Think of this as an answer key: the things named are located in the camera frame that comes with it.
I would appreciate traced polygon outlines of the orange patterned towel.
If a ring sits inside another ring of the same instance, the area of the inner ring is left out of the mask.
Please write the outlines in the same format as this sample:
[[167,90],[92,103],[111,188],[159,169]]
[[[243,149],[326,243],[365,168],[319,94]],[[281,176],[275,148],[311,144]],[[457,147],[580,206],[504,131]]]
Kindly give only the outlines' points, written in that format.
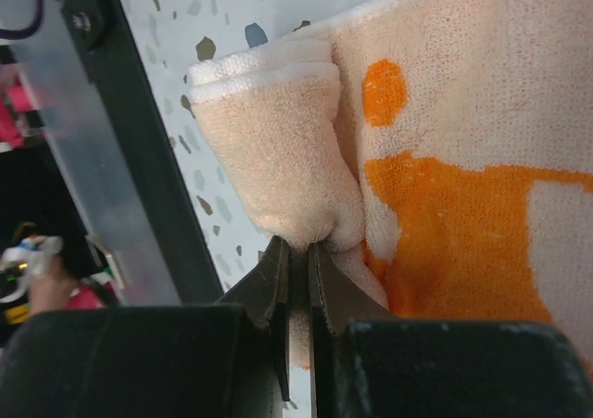
[[592,0],[373,0],[190,69],[248,217],[396,316],[592,358]]

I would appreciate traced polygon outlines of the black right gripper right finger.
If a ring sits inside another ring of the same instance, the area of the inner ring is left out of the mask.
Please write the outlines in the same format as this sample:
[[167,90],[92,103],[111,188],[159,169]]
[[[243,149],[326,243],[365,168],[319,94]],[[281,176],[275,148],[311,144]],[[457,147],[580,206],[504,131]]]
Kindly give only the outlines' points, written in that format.
[[567,338],[533,322],[404,320],[308,251],[316,417],[588,417]]

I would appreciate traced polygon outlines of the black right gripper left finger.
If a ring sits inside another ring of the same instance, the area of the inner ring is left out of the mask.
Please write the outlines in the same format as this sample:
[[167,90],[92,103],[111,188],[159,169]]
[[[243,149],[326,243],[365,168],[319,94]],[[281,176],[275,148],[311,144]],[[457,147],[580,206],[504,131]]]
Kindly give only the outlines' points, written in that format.
[[288,245],[220,300],[30,318],[1,359],[5,417],[279,417],[288,400]]

